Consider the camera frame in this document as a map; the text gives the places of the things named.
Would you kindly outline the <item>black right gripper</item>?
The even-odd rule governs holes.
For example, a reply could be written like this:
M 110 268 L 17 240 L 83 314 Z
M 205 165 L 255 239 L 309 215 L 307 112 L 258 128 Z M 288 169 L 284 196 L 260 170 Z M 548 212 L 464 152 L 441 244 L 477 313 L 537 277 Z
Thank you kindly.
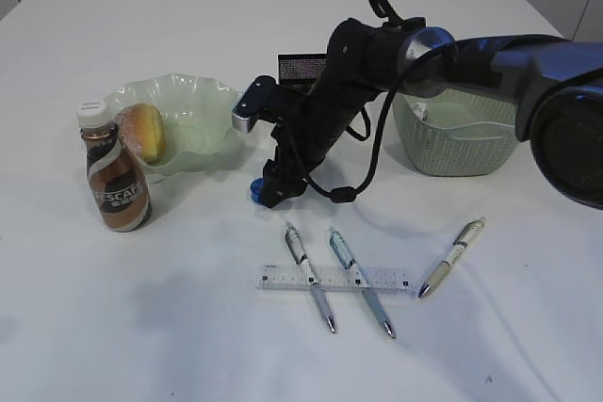
M 350 128 L 365 104 L 388 90 L 399 77 L 400 22 L 387 21 L 379 27 L 356 19 L 342 22 L 329 38 L 325 67 L 306 94 L 276 86 L 270 90 L 269 119 L 275 123 L 271 136 L 277 141 L 275 155 L 263 168 L 261 203 L 273 208 L 282 201 L 299 197 L 311 185 L 318 194 L 334 203 L 354 201 L 372 181 L 376 171 L 384 119 L 382 109 L 373 143 L 369 170 L 357 187 L 330 190 L 310 177 L 345 132 L 364 141 Z

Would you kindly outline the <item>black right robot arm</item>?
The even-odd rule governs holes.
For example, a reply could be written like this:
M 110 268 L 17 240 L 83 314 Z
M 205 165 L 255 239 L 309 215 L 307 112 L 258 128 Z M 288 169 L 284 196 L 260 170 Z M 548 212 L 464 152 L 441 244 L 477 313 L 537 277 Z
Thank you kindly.
M 602 205 L 602 47 L 528 34 L 454 39 L 420 18 L 373 27 L 348 19 L 331 35 L 326 66 L 306 94 L 266 87 L 263 116 L 275 155 L 256 198 L 274 207 L 300 196 L 310 173 L 379 94 L 432 97 L 455 89 L 515 109 L 545 178 L 565 197 Z

